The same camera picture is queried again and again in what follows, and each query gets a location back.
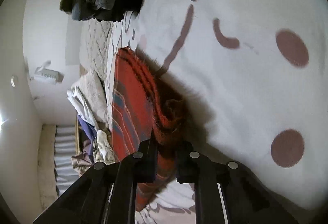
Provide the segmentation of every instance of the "white wall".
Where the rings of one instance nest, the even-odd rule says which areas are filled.
[[[23,23],[23,49],[30,75],[43,62],[51,60],[49,69],[64,75],[62,83],[50,85],[30,81],[29,86],[34,104],[44,124],[74,124],[75,109],[66,99],[66,90],[79,79],[80,22],[70,22],[68,16],[59,10],[60,0],[27,0]],[[76,59],[72,57],[76,49]]]
[[[21,224],[41,213],[37,155],[42,123],[28,87],[22,48],[26,0],[0,6],[0,192]],[[18,76],[18,86],[10,79]]]

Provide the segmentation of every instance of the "purple garment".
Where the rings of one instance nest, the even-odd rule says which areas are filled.
[[[79,115],[77,115],[79,123],[82,127],[82,129],[84,130],[85,134],[87,135],[87,137],[89,138],[90,142],[91,142],[91,146],[88,149],[88,155],[89,156],[93,156],[93,146],[92,143],[95,140],[95,138],[97,138],[97,132],[94,128],[94,126],[92,126],[91,124],[85,122]]]

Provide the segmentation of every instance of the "red blanket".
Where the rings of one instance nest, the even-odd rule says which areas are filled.
[[[186,104],[169,85],[156,78],[129,48],[116,56],[113,92],[113,149],[118,160],[138,150],[152,129],[159,143],[156,181],[138,184],[136,210],[174,173],[174,148],[182,140]]]

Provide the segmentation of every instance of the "bed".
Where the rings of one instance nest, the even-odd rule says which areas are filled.
[[[244,163],[307,223],[302,209],[319,208],[328,192],[327,20],[327,0],[145,0],[108,36],[109,128],[115,53],[129,46],[187,99],[198,151]],[[192,186],[176,198],[170,184],[138,223],[194,221]]]

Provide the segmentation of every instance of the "folded edge of cloth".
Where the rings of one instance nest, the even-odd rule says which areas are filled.
[[[154,183],[137,187],[136,210],[145,208],[152,194],[167,183],[175,171],[174,150],[182,140],[187,107],[181,95],[156,78],[126,48],[118,50],[113,91],[113,149],[119,160],[137,151],[152,130],[159,144]]]

